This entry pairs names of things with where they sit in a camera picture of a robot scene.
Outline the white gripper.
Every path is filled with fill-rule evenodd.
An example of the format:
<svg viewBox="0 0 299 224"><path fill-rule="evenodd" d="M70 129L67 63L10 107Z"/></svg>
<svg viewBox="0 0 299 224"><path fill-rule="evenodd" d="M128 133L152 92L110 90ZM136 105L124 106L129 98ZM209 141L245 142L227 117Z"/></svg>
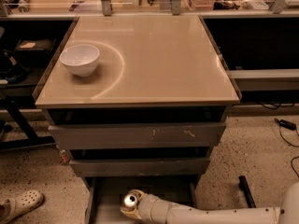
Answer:
<svg viewBox="0 0 299 224"><path fill-rule="evenodd" d="M166 224L166 216L168 212L168 202L159 197L147 194L140 189L131 189L130 195L135 196L141 200L138 205L138 210L125 210L121 212L132 219L142 219L145 224Z"/></svg>

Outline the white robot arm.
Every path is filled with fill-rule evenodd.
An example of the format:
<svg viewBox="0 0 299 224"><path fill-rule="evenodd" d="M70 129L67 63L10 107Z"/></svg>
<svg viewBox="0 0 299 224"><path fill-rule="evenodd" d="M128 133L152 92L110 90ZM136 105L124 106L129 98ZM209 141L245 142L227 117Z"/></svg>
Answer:
<svg viewBox="0 0 299 224"><path fill-rule="evenodd" d="M144 224L299 224L299 182L288 188L280 207L204 211L132 189L121 212Z"/></svg>

